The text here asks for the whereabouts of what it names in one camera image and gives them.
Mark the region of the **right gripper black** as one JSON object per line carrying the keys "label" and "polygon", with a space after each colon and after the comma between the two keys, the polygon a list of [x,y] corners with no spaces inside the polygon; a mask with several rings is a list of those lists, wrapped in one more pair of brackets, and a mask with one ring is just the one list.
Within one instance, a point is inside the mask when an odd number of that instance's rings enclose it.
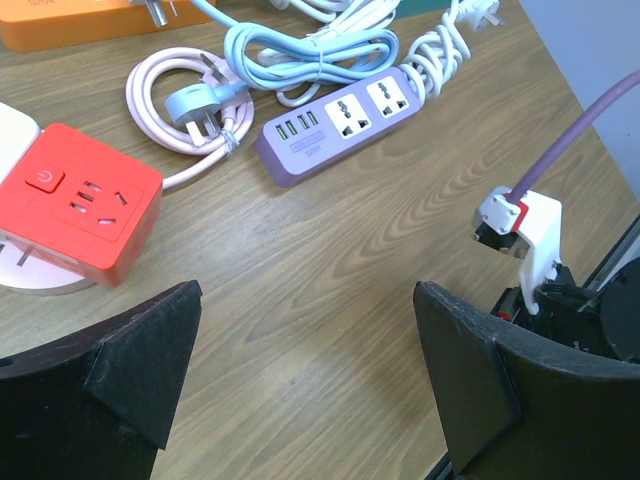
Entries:
{"label": "right gripper black", "polygon": [[521,289],[506,289],[491,314],[556,343],[628,363],[639,361],[639,221],[634,220],[583,285],[566,266],[534,291],[529,313]]}

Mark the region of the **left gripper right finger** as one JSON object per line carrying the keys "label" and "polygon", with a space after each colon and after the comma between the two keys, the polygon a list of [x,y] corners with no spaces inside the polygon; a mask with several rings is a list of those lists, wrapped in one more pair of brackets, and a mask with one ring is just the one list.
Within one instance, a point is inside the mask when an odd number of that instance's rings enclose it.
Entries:
{"label": "left gripper right finger", "polygon": [[458,479],[635,479],[639,368],[496,318],[440,285],[413,293]]}

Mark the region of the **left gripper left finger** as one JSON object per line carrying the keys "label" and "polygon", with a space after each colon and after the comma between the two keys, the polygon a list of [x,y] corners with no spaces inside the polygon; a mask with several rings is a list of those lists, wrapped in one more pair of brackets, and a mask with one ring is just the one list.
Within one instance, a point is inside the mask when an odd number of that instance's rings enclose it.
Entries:
{"label": "left gripper left finger", "polygon": [[202,291],[143,303],[1,360],[4,479],[148,479],[167,446]]}

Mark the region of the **pink round power strip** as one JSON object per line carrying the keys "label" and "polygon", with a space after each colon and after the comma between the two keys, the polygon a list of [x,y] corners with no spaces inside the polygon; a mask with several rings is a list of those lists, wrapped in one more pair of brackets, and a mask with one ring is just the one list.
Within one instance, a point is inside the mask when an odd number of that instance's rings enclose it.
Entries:
{"label": "pink round power strip", "polygon": [[38,296],[65,295],[91,287],[94,282],[47,263],[6,240],[1,241],[1,287]]}

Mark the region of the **red cube socket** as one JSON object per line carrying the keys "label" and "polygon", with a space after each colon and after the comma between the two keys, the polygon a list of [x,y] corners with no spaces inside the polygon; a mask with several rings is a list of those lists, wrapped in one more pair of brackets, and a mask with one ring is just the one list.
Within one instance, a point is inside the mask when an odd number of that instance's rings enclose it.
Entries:
{"label": "red cube socket", "polygon": [[1,184],[1,232],[22,251],[115,287],[159,217],[162,191],[156,169],[51,124]]}

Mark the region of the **white cube socket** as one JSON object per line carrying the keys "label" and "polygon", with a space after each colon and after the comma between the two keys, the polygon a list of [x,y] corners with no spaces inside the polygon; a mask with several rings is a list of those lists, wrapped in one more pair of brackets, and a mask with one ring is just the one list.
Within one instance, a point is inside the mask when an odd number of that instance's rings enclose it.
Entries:
{"label": "white cube socket", "polygon": [[9,176],[41,133],[42,129],[32,117],[5,103],[1,103],[1,181],[4,181]]}

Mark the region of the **purple power strip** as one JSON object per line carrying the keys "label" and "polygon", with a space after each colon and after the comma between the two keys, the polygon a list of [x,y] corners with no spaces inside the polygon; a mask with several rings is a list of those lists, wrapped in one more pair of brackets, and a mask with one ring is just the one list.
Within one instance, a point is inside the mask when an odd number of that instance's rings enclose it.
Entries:
{"label": "purple power strip", "polygon": [[288,188],[386,135],[422,106],[390,67],[267,121],[255,150],[276,185]]}

